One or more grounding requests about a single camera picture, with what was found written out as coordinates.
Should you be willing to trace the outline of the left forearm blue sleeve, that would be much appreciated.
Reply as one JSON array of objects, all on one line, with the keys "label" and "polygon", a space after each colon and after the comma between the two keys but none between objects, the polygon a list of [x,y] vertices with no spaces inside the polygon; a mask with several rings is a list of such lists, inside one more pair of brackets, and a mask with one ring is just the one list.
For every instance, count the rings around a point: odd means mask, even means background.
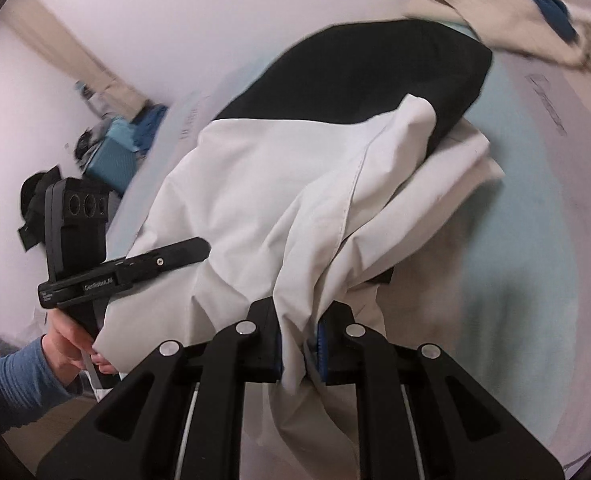
[{"label": "left forearm blue sleeve", "polygon": [[32,424],[82,392],[78,376],[64,386],[47,363],[41,338],[0,358],[0,434]]}]

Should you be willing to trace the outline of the person's left hand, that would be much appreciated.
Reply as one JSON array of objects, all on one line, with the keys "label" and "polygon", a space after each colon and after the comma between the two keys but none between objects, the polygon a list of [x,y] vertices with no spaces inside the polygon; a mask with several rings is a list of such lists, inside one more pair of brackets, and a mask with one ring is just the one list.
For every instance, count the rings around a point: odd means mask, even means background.
[{"label": "person's left hand", "polygon": [[76,376],[85,370],[84,356],[90,358],[102,374],[114,375],[117,370],[93,348],[90,334],[61,310],[47,313],[47,332],[42,337],[42,350],[58,382],[69,387]]}]

